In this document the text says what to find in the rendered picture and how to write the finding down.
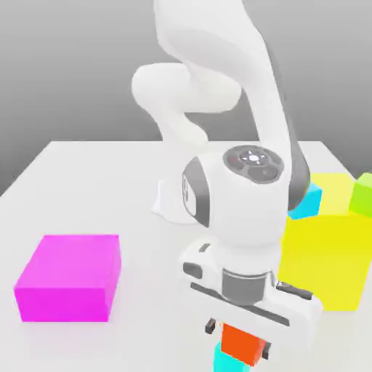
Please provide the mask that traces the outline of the large yellow box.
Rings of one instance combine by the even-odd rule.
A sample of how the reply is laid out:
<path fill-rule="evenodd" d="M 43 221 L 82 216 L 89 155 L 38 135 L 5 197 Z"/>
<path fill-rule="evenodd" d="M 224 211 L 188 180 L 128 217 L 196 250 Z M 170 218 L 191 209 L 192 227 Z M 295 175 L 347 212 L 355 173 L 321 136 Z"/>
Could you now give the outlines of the large yellow box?
<path fill-rule="evenodd" d="M 278 278 L 312 292 L 326 311 L 358 309 L 372 261 L 372 218 L 349 210 L 355 181 L 312 174 L 323 190 L 318 215 L 287 218 Z"/>

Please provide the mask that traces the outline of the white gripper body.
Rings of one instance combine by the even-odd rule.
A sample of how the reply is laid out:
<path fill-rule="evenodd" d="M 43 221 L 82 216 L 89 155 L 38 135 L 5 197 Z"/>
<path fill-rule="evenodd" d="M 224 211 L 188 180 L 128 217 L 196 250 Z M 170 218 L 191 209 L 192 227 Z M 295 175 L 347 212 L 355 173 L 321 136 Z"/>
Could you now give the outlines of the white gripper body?
<path fill-rule="evenodd" d="M 295 351 L 310 348 L 323 305 L 320 300 L 306 300 L 277 289 L 270 297 L 254 305 L 237 306 L 216 291 L 197 283 L 187 285 L 187 303 L 194 310 L 214 318 L 276 347 Z"/>

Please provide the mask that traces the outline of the large magenta box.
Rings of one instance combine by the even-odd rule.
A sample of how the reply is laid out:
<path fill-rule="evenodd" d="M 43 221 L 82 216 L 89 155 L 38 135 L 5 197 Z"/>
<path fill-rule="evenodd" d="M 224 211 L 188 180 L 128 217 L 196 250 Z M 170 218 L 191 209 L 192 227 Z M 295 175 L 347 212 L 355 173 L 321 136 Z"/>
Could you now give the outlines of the large magenta box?
<path fill-rule="evenodd" d="M 118 235 L 45 235 L 14 294 L 24 322 L 107 322 L 119 275 Z"/>

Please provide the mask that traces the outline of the small turquoise cube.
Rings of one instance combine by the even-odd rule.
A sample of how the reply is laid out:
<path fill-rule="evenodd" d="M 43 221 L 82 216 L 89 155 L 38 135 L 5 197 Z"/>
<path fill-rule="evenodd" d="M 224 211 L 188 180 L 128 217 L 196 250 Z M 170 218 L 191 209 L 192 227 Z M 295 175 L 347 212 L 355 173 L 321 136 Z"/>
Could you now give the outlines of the small turquoise cube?
<path fill-rule="evenodd" d="M 214 349 L 213 372 L 250 372 L 251 367 L 224 353 L 219 341 Z"/>

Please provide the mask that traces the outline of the small orange cube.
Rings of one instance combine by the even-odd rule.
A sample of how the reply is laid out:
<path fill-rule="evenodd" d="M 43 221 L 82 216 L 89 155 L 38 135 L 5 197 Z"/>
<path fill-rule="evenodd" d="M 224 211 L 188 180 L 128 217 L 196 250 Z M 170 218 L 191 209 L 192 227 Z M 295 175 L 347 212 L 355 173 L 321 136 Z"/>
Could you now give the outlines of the small orange cube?
<path fill-rule="evenodd" d="M 254 367 L 262 357 L 266 345 L 264 339 L 241 331 L 226 323 L 222 327 L 221 349 L 250 367 Z"/>

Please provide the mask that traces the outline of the small green cube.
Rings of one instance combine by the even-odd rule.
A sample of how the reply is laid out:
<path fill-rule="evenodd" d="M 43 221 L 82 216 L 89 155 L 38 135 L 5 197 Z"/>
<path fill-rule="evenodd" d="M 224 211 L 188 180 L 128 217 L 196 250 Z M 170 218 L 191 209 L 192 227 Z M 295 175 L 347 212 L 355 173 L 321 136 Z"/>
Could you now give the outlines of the small green cube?
<path fill-rule="evenodd" d="M 363 173 L 355 181 L 349 210 L 372 218 L 372 171 Z"/>

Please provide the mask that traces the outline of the small sky blue cube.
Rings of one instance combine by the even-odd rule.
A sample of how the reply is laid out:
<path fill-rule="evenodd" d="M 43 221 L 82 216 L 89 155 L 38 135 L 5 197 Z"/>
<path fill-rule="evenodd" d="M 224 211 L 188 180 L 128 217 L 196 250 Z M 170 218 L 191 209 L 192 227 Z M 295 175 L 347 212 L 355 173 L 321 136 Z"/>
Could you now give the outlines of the small sky blue cube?
<path fill-rule="evenodd" d="M 317 216 L 320 209 L 322 193 L 323 190 L 311 182 L 302 202 L 295 209 L 289 211 L 288 216 L 293 220 Z"/>

